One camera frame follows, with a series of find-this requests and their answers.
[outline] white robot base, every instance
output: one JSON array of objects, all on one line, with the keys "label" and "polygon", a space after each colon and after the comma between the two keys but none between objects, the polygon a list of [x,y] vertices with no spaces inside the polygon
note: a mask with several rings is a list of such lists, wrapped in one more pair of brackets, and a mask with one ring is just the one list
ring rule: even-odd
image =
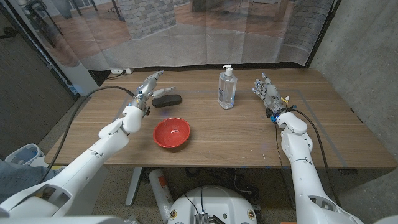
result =
[{"label": "white robot base", "polygon": [[172,205],[168,224],[209,223],[212,219],[213,223],[220,224],[257,223],[252,205],[240,194],[226,187],[197,187],[185,195]]}]

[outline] blue cloth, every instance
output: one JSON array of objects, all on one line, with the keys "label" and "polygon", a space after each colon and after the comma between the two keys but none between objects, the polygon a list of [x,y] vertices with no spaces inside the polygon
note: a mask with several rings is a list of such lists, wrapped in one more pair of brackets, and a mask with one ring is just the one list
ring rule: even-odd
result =
[{"label": "blue cloth", "polygon": [[[0,160],[0,203],[21,190],[36,185],[46,170],[43,166],[31,167]],[[51,170],[44,181],[57,174],[58,172]]]}]

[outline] curtain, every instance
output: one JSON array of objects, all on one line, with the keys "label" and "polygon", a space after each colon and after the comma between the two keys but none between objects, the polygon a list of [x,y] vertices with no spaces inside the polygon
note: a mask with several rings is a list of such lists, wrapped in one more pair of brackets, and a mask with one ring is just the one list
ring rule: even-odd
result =
[{"label": "curtain", "polygon": [[67,67],[305,65],[332,0],[30,0],[30,22]]}]

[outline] power strip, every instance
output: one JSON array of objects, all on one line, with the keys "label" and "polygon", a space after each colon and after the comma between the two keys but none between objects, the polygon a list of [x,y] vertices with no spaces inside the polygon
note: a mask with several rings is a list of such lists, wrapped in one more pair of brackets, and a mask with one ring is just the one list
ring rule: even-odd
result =
[{"label": "power strip", "polygon": [[133,70],[134,69],[130,69],[130,68],[128,68],[128,69],[113,68],[113,69],[111,69],[111,73],[114,74],[114,75],[120,75],[120,74],[122,74],[123,71],[126,71],[126,74],[132,74]]}]

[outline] bottle label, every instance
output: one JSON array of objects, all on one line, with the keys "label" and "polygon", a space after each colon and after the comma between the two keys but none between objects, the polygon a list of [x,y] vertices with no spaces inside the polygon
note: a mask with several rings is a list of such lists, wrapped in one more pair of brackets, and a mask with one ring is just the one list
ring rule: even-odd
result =
[{"label": "bottle label", "polygon": [[221,100],[223,99],[223,94],[224,94],[224,90],[222,90],[221,87],[218,87],[218,96]]}]

